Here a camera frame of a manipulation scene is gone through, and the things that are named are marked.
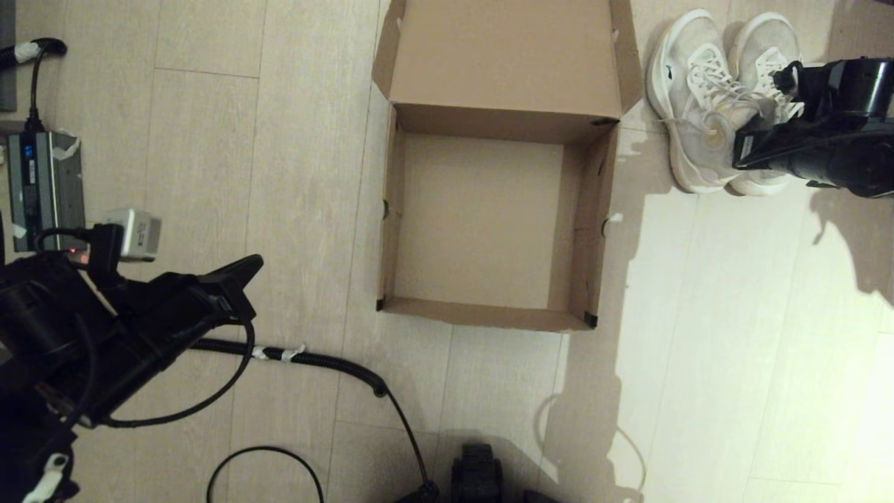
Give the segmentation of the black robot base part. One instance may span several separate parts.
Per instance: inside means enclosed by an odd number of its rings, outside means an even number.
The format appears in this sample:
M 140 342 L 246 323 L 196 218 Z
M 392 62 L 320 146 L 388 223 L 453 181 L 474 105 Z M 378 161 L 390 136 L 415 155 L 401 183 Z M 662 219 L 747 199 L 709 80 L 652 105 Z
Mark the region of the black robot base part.
M 504 468 L 488 444 L 463 444 L 451 465 L 450 503 L 504 503 Z

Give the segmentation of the white tape wrap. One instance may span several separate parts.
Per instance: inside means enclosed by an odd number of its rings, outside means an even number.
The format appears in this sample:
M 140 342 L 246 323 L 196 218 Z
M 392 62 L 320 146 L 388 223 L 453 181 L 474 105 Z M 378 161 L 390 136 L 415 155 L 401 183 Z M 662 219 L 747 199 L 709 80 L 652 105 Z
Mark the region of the white tape wrap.
M 253 347 L 251 355 L 258 360 L 272 360 L 272 362 L 294 363 L 295 359 L 302 356 L 307 350 L 306 344 L 301 344 L 298 348 L 280 348 L 269 346 Z

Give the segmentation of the white lace-up sneaker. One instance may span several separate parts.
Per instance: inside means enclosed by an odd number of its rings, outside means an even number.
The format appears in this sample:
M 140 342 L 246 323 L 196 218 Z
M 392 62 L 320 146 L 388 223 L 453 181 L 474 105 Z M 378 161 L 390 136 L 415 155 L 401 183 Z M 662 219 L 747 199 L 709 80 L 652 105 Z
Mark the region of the white lace-up sneaker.
M 762 13 L 741 26 L 728 51 L 729 69 L 744 86 L 746 95 L 758 102 L 759 117 L 751 129 L 769 129 L 803 114 L 804 104 L 795 102 L 775 85 L 774 74 L 792 61 L 802 60 L 794 27 L 779 13 Z
M 652 51 L 645 84 L 648 101 L 667 128 L 670 167 L 684 191 L 772 192 L 761 184 L 760 172 L 733 166 L 735 135 L 768 115 L 770 100 L 733 76 L 708 10 L 690 10 L 667 26 Z

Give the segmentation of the brown cardboard shoe box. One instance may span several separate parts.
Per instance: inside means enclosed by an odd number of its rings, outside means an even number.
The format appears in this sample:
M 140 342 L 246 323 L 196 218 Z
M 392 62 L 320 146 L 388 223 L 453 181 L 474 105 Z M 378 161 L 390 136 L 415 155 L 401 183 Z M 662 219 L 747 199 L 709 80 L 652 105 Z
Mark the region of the brown cardboard shoe box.
M 593 330 L 623 115 L 642 98 L 630 0 L 390 0 L 376 308 L 456 326 Z

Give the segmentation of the grey power supply unit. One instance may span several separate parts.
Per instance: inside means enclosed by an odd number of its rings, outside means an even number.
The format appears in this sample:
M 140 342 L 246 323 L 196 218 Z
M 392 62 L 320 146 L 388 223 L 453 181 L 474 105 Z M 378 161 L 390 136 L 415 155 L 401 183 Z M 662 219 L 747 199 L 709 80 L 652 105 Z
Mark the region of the grey power supply unit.
M 38 241 L 45 229 L 86 226 L 80 146 L 79 137 L 58 131 L 8 137 L 10 222 L 19 254 L 85 248 L 66 235 Z

